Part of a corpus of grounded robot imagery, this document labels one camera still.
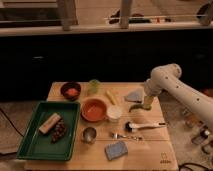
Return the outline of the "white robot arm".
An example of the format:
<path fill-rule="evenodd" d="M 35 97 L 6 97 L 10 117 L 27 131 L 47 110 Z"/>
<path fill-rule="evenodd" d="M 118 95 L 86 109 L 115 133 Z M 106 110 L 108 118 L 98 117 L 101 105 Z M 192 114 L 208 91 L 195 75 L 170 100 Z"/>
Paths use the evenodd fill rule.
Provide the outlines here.
<path fill-rule="evenodd" d="M 145 94 L 158 96 L 166 90 L 213 131 L 213 98 L 180 81 L 181 74 L 180 66 L 175 63 L 153 68 L 144 83 Z"/>

